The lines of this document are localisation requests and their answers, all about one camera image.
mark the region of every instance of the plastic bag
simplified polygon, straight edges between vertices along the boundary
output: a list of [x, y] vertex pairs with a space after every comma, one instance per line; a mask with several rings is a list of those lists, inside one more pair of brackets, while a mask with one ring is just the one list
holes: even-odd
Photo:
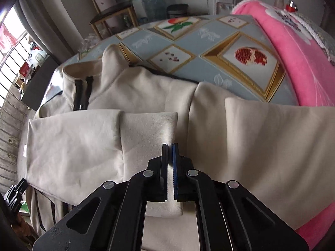
[[83, 39], [83, 41], [81, 42], [78, 51], [80, 53], [85, 52], [91, 49], [93, 46], [95, 46], [99, 42], [100, 42], [100, 38], [97, 35], [89, 34], [89, 36]]
[[47, 53], [43, 50], [35, 49], [28, 52], [31, 56], [26, 60], [29, 67], [31, 65], [36, 68], [37, 66], [41, 66], [46, 59]]

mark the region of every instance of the trash can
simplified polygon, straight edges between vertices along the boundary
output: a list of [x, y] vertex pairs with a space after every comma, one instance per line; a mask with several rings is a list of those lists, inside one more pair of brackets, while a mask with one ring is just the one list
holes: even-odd
[[186, 17], [187, 16], [188, 5], [187, 4], [175, 4], [169, 5], [166, 9], [168, 19]]

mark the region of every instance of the wooden chair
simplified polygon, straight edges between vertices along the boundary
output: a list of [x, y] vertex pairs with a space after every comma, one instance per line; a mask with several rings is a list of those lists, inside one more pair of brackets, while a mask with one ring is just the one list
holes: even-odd
[[111, 6], [103, 11], [99, 10], [99, 7], [97, 5], [97, 2], [95, 0], [92, 0], [95, 9], [97, 10], [98, 14], [90, 21], [90, 25], [93, 28], [94, 32], [96, 33], [96, 35], [100, 38], [103, 39], [101, 34], [99, 33], [98, 29], [97, 29], [97, 24], [99, 23], [103, 23], [104, 27], [107, 29], [107, 31], [109, 32], [110, 35], [112, 35], [108, 29], [106, 20], [120, 15], [120, 14], [129, 14], [130, 15], [130, 19], [134, 25], [134, 27], [138, 26], [138, 22], [137, 22], [137, 18], [136, 18], [136, 13], [133, 7], [133, 3], [131, 0], [127, 0], [121, 3], [118, 3], [114, 6]]

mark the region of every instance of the hoodie zipper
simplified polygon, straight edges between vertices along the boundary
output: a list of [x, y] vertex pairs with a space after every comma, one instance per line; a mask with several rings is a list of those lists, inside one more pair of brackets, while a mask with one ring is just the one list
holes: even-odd
[[76, 79], [74, 84], [76, 86], [76, 93], [74, 96], [74, 103], [73, 103], [73, 111], [76, 110], [85, 110], [88, 108], [88, 101], [92, 93], [92, 84], [93, 84], [93, 76], [87, 76], [85, 81], [87, 83], [84, 102], [82, 103], [82, 93], [83, 93], [83, 80]]

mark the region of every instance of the curtain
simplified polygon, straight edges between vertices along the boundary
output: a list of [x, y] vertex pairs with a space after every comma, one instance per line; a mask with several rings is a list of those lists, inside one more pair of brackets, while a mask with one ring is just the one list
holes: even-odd
[[16, 45], [17, 39], [8, 31], [5, 24], [0, 27], [0, 51], [6, 54], [13, 46]]
[[56, 62], [61, 64], [75, 54], [41, 0], [18, 0], [14, 9], [28, 34]]

